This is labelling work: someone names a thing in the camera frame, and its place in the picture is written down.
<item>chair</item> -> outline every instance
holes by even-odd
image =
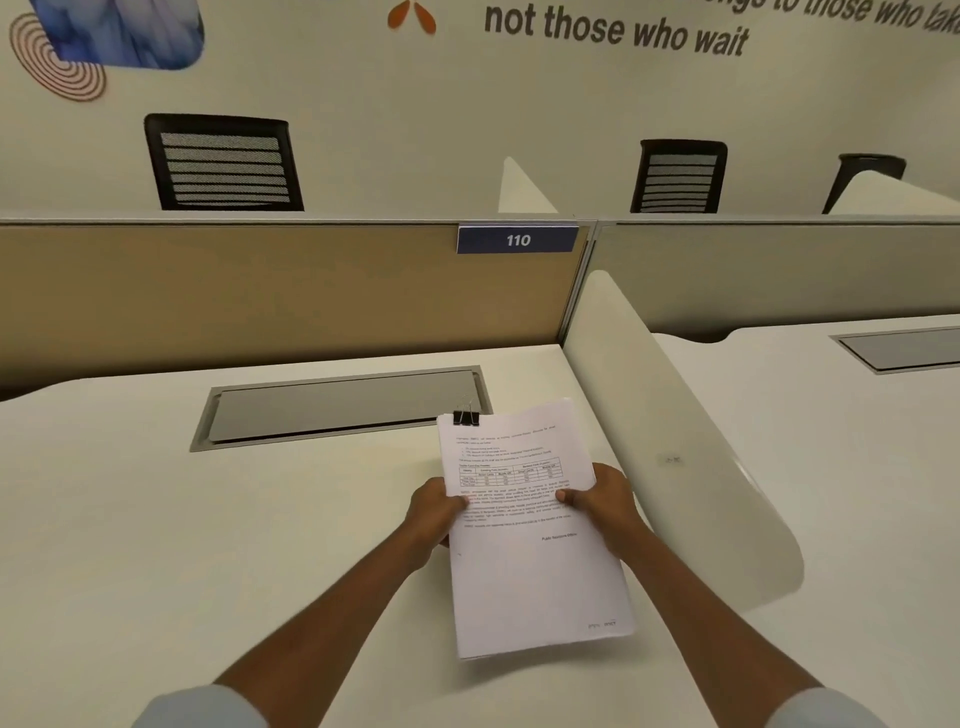
[[[881,175],[892,177],[895,180],[902,180],[903,173],[906,171],[906,159],[893,157],[892,155],[840,155],[840,169],[837,170],[833,187],[830,188],[830,193],[827,195],[827,204],[824,205],[825,215],[836,205],[840,195],[850,184],[850,180],[858,173],[867,170],[879,172]]]
[[[163,209],[303,210],[287,122],[152,113],[143,126]]]
[[[697,139],[644,139],[631,212],[716,212],[727,145]]]

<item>concentric circle design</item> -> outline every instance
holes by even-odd
[[[32,12],[25,12],[11,23],[10,46],[34,80],[64,99],[93,101],[107,90],[104,67],[99,63],[61,61]]]

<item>left arm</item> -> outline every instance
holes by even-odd
[[[271,728],[316,728],[396,590],[426,564],[466,507],[465,498],[446,495],[442,478],[427,480],[411,497],[403,523],[383,543],[228,667],[215,685],[245,698]],[[165,721],[144,717],[144,725],[166,728]]]

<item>printed page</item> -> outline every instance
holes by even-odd
[[[632,634],[619,560],[554,497],[594,483],[573,403],[438,426],[446,490],[470,499],[450,532],[460,657]]]

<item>left hand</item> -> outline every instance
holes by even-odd
[[[410,507],[399,530],[409,536],[414,548],[414,569],[420,569],[440,542],[446,543],[457,516],[467,508],[463,496],[448,496],[441,477],[432,477],[410,496]]]

